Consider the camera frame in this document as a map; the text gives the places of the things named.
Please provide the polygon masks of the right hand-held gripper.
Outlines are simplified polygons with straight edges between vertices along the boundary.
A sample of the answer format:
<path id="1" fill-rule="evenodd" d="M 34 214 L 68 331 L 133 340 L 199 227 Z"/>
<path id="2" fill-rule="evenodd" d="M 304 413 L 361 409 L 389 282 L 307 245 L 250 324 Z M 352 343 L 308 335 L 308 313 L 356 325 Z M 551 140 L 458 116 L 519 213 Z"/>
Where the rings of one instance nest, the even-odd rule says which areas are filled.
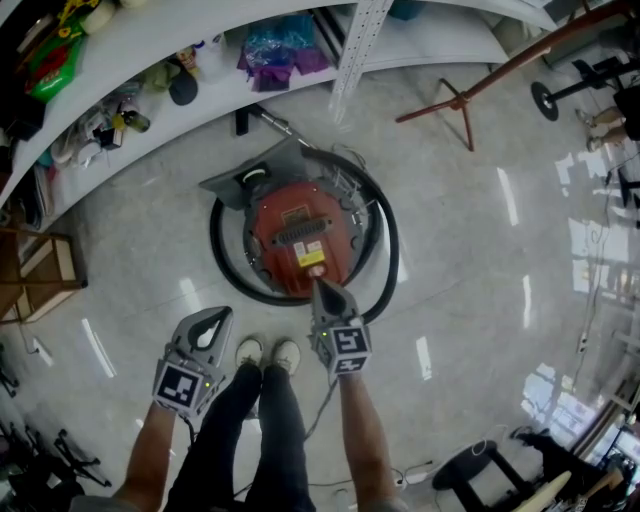
<path id="1" fill-rule="evenodd" d="M 311 347 L 329 378 L 362 371 L 372 348 L 353 295 L 340 284 L 318 278 L 313 282 L 311 303 Z"/>

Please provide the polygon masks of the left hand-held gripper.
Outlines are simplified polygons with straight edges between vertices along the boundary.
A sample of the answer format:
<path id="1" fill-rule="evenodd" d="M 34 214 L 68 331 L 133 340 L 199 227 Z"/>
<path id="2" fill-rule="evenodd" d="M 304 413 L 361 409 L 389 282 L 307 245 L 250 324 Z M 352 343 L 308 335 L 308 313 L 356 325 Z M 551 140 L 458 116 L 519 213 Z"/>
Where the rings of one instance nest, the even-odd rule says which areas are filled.
<path id="1" fill-rule="evenodd" d="M 191 418 L 200 416 L 224 381 L 220 366 L 233 325 L 229 306 L 205 308 L 181 320 L 172 342 L 187 350 L 199 350 L 201 363 L 169 344 L 159 359 L 153 400 L 161 407 Z"/>

